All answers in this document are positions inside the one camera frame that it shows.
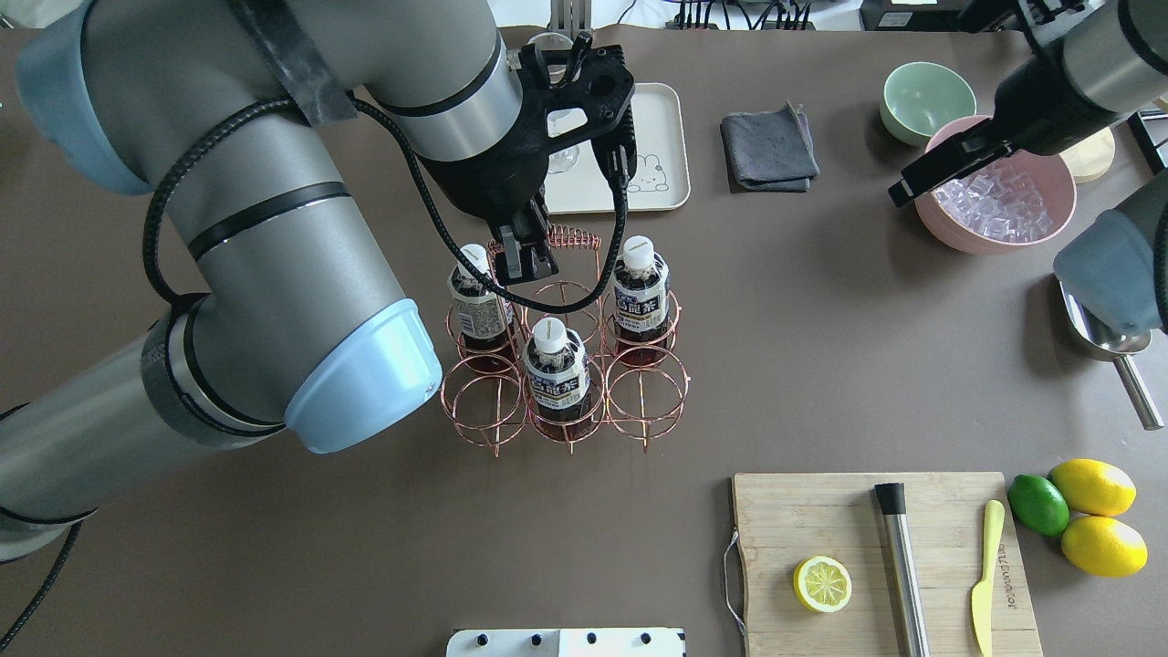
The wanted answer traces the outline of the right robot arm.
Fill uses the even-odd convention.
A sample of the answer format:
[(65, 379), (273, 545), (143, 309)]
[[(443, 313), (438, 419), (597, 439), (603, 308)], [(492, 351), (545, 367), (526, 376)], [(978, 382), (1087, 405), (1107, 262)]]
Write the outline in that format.
[[(908, 205), (1018, 152), (1068, 154), (1164, 94), (1163, 1), (968, 1), (960, 32), (1014, 26), (1033, 56), (997, 84), (996, 112), (902, 170)], [(1164, 173), (1059, 251), (1054, 271), (1108, 328), (1164, 328)]]

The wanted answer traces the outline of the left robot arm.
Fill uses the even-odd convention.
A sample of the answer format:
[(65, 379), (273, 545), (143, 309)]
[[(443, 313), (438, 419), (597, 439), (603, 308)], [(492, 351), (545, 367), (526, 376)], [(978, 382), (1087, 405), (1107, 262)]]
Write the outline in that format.
[(4, 562), (109, 496), (291, 429), (338, 452), (425, 404), (442, 364), (318, 127), (368, 115), (505, 247), (558, 270), (543, 182), (592, 141), (630, 215), (621, 47), (507, 49), (485, 1), (85, 1), (18, 54), (26, 113), (105, 191), (150, 194), (142, 267), (167, 312), (4, 414)]

